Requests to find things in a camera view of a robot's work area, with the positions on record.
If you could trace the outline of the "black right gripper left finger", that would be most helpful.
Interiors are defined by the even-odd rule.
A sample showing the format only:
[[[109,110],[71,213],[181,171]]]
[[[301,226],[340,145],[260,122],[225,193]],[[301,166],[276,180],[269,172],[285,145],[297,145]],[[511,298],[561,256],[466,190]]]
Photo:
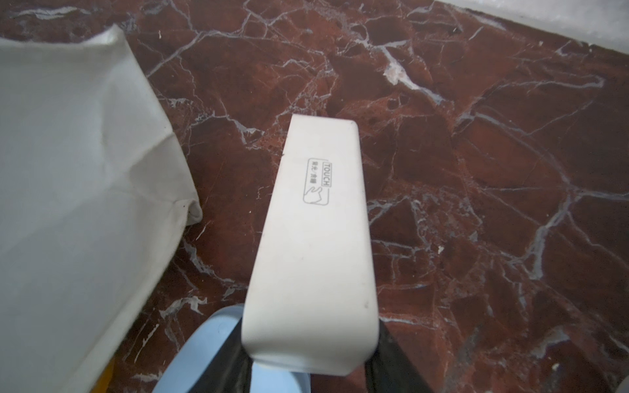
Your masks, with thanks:
[[[242,344],[239,320],[211,363],[188,390],[189,393],[249,393],[253,359]]]

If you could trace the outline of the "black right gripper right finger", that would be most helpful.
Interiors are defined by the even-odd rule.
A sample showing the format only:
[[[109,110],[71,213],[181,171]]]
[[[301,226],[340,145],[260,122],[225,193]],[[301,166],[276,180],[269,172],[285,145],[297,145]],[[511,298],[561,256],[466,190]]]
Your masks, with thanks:
[[[376,350],[365,362],[365,381],[369,393],[432,393],[383,321]]]

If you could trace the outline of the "light blue face alarm clock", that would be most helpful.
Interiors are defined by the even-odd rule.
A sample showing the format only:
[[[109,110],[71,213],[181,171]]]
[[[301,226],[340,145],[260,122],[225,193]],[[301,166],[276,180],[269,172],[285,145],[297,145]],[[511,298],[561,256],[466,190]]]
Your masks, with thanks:
[[[187,392],[219,353],[229,334],[242,319],[244,305],[228,306],[209,317],[181,348],[153,389],[155,392]],[[252,365],[251,392],[310,392],[311,377]]]

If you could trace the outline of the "white digital clock dark screen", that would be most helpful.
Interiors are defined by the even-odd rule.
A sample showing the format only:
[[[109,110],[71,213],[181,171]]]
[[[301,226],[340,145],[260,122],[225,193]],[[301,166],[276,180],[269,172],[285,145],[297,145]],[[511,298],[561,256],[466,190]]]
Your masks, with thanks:
[[[255,362],[346,376],[378,344],[370,221],[354,121],[290,121],[248,286],[242,344]]]

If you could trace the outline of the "white canvas bag yellow handles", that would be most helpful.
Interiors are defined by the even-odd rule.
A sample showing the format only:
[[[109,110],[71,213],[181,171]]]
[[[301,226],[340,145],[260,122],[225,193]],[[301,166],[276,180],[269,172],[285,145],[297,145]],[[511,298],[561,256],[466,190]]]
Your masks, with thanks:
[[[1,42],[2,391],[90,391],[201,217],[119,27]]]

